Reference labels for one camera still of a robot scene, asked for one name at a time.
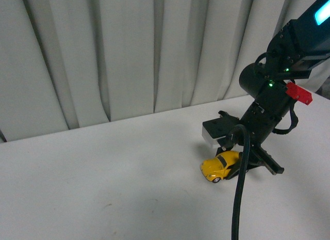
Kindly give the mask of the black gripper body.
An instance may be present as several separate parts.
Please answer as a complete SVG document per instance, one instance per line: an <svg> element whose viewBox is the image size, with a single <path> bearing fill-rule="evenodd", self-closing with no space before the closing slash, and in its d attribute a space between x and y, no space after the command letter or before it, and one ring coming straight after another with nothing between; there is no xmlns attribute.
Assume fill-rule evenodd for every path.
<svg viewBox="0 0 330 240"><path fill-rule="evenodd" d="M243 133L234 129L235 126L243 125L250 135L249 160L247 170L257 167L266 167L273 175L282 174L281 167L262 147L261 144L275 128L277 121L266 119L266 114L255 110L248 110L241 119L229 115L225 111L219 111L218 132L221 133L218 143L218 153L231 150L235 144L243 146Z"/></svg>

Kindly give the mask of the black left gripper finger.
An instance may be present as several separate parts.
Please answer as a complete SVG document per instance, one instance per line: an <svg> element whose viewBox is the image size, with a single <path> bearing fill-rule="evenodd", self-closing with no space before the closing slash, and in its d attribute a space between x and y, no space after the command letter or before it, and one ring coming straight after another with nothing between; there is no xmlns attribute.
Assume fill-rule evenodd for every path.
<svg viewBox="0 0 330 240"><path fill-rule="evenodd" d="M233 166L229 171L228 175L225 177L225 180L231 180L232 178L239 175L240 166Z"/></svg>

